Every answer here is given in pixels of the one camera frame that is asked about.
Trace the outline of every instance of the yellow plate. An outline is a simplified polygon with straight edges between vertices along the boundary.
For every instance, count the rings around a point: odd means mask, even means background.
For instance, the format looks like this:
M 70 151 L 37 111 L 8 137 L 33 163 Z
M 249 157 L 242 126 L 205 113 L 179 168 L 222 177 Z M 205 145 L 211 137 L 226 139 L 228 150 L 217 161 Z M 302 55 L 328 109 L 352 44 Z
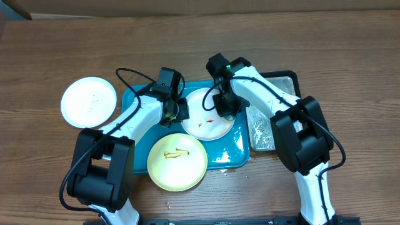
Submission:
M 203 178 L 207 164 L 206 150 L 196 138 L 187 134 L 170 134 L 151 148 L 147 170 L 160 188 L 184 191 Z

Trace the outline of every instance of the wooden tabletop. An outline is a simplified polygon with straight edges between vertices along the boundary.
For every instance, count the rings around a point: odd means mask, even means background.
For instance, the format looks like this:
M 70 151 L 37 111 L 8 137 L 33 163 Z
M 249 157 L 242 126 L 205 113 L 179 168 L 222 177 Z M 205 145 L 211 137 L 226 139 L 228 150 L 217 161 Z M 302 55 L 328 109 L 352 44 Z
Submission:
M 302 95 L 319 101 L 346 149 L 346 164 L 329 172 L 337 214 L 360 216 L 363 224 L 400 224 L 400 11 L 7 22 L 0 42 L 0 223 L 97 219 L 65 210 L 58 199 L 80 131 L 59 107 L 72 82 L 107 79 L 120 99 L 126 88 L 116 68 L 156 78 L 166 66 L 188 81 L 210 79 L 205 65 L 218 52 L 242 56 L 260 72 L 296 72 Z M 335 147 L 330 163 L 340 157 Z M 208 171 L 184 192 L 162 191 L 148 175 L 138 176 L 130 199 L 144 219 L 293 216 L 300 210 L 298 188 L 277 159 L 252 152 L 243 167 L 226 176 Z

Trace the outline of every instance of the cable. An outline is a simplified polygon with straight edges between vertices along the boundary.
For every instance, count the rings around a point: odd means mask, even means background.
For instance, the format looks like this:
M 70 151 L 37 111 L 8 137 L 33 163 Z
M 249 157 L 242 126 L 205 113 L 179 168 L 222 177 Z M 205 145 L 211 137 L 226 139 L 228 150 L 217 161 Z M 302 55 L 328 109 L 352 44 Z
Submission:
M 95 142 L 83 155 L 81 158 L 79 158 L 75 165 L 67 172 L 67 174 L 65 175 L 64 179 L 62 180 L 61 186 L 60 186 L 60 190 L 59 190 L 59 200 L 60 203 L 62 204 L 62 206 L 64 206 L 64 208 L 68 209 L 68 210 L 72 210 L 72 211 L 79 211 L 79 212 L 94 212 L 94 213 L 98 213 L 99 217 L 101 216 L 104 221 L 106 222 L 106 224 L 111 224 L 109 219 L 106 217 L 106 215 L 104 214 L 104 212 L 102 212 L 99 209 L 92 209 L 89 207 L 73 207 L 68 205 L 65 200 L 64 200 L 64 189 L 65 189 L 65 185 L 69 179 L 69 177 L 71 176 L 72 172 L 77 168 L 77 166 L 79 165 L 79 163 L 81 163 L 83 161 L 83 159 L 88 156 L 89 154 L 91 154 L 93 152 L 93 150 L 96 149 L 96 147 L 98 145 L 100 145 L 104 140 L 106 140 L 112 133 L 114 133 L 115 131 L 117 131 L 119 128 L 121 128 L 126 122 L 128 122 L 140 109 L 141 107 L 141 99 L 138 95 L 138 93 L 119 75 L 119 71 L 129 71 L 132 73 L 136 73 L 139 74 L 141 76 L 144 76 L 145 78 L 151 80 L 152 82 L 156 82 L 155 80 L 151 79 L 150 77 L 142 74 L 141 72 L 137 72 L 134 71 L 133 69 L 126 69 L 126 68 L 118 68 L 116 69 L 115 73 L 117 75 L 117 77 L 135 94 L 135 97 L 137 98 L 137 106 L 136 109 L 127 117 L 125 118 L 123 121 L 121 121 L 119 124 L 117 124 L 117 126 L 115 126 L 114 128 L 112 128 L 109 132 L 107 132 L 105 135 L 103 135 L 97 142 Z
M 215 84 L 212 85 L 212 87 L 210 87 L 210 89 L 206 92 L 206 94 L 204 95 L 204 97 L 203 97 L 203 99 L 202 99 L 202 108 L 203 108 L 205 111 L 211 111 L 211 110 L 213 110 L 213 109 L 215 108 L 215 106 L 214 106 L 214 107 L 211 108 L 211 109 L 206 109 L 204 103 L 205 103 L 205 101 L 206 101 L 207 95 L 208 95 L 214 88 L 216 88 L 218 85 L 220 85 L 220 84 L 222 84 L 222 83 L 225 83 L 225 82 L 228 82 L 228 81 L 233 80 L 233 79 L 246 79 L 246 80 L 254 81 L 254 82 L 260 84 L 261 86 L 263 86 L 264 88 L 266 88 L 269 92 L 271 92 L 271 93 L 272 93 L 277 99 L 279 99 L 282 103 L 284 103 L 285 105 L 287 105 L 287 106 L 289 106 L 289 107 L 293 107 L 292 104 L 288 103 L 283 97 L 281 97 L 278 93 L 276 93 L 274 90 L 272 90 L 271 87 L 269 87 L 267 84 L 264 84 L 264 83 L 261 82 L 260 80 L 254 78 L 254 77 L 246 77 L 246 76 L 236 76 L 236 77 L 234 77 L 234 76 L 231 76 L 231 77 L 228 77 L 228 78 L 226 78 L 226 79 L 223 79 L 222 81 L 219 81 L 219 82 L 215 83 Z M 325 129 L 325 127 L 323 127 L 322 125 L 320 125 L 317 121 L 315 121 L 313 118 L 311 118 L 310 116 L 308 116 L 305 112 L 303 112 L 303 111 L 300 111 L 300 112 L 303 114 L 303 116 L 304 116 L 309 122 L 311 122 L 311 123 L 313 123 L 314 125 L 316 125 L 317 127 L 319 127 L 324 133 L 326 133 L 329 137 L 331 137 L 331 138 L 333 139 L 333 141 L 335 142 L 335 144 L 337 145 L 337 147 L 339 148 L 341 154 L 342 154 L 342 160 L 341 160 L 341 162 L 339 162 L 337 165 L 334 165 L 334 166 L 328 167 L 328 168 L 326 168 L 326 169 L 323 169 L 323 170 L 319 173 L 319 175 L 318 175 L 318 184 L 319 184 L 319 192 L 320 192 L 320 194 L 321 194 L 322 207 L 324 208 L 324 213 L 325 213 L 325 216 L 326 216 L 326 221 L 327 221 L 327 222 L 329 221 L 329 224 L 331 224 L 331 221 L 330 221 L 329 215 L 328 215 L 328 210 L 326 209 L 325 199 L 324 199 L 324 191 L 323 191 L 322 178 L 323 178 L 323 174 L 324 174 L 326 171 L 330 171 L 330 170 L 333 170 L 333 169 L 337 169 L 337 168 L 341 167 L 341 166 L 344 164 L 344 162 L 346 161 L 346 153 L 344 152 L 344 148 L 342 147 L 341 143 L 336 139 L 336 137 L 335 137 L 330 131 L 328 131 L 327 129 Z
M 182 96 L 182 94 L 183 94 L 183 91 L 185 90 L 185 77 L 183 77 L 182 74 L 181 74 L 181 78 L 182 78 L 182 90 L 181 90 L 181 92 L 177 95 L 177 98 L 178 98 L 178 99 L 181 98 L 181 96 Z

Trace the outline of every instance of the round plate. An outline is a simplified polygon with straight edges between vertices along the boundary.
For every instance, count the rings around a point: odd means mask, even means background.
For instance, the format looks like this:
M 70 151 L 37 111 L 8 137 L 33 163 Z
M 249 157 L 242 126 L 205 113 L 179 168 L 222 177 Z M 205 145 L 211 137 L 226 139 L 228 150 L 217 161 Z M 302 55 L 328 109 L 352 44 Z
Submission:
M 71 84 L 61 99 L 64 119 L 77 128 L 93 128 L 113 114 L 117 93 L 106 80 L 85 77 Z
M 147 170 L 150 178 L 167 191 L 184 191 L 195 186 L 207 170 L 203 145 L 187 134 L 170 134 L 150 150 Z
M 224 136 L 228 133 L 234 121 L 228 121 L 218 116 L 217 111 L 205 111 L 201 106 L 203 97 L 209 88 L 201 88 L 187 95 L 187 105 L 189 108 L 189 119 L 185 119 L 181 124 L 183 129 L 193 137 L 203 140 L 212 141 Z M 207 96 L 204 103 L 206 108 L 214 106 L 213 95 L 219 92 L 213 89 Z

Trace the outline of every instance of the blue plastic tray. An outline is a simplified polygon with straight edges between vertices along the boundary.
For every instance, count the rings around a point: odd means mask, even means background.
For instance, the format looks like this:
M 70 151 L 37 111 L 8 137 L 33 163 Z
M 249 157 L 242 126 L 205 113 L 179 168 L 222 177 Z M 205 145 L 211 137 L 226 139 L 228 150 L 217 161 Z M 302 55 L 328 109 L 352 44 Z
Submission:
M 210 88 L 213 81 L 186 82 L 183 97 L 200 88 Z M 132 86 L 135 91 L 144 85 Z M 134 94 L 126 89 L 122 95 L 122 112 L 132 103 Z M 245 112 L 240 112 L 235 119 L 232 129 L 223 137 L 214 141 L 200 141 L 208 156 L 207 169 L 228 169 L 243 166 L 249 159 L 249 133 L 247 129 L 247 118 Z M 162 137 L 168 134 L 187 134 L 180 123 L 172 124 L 168 129 L 160 125 L 154 125 L 135 146 L 133 173 L 147 173 L 147 161 L 151 148 Z

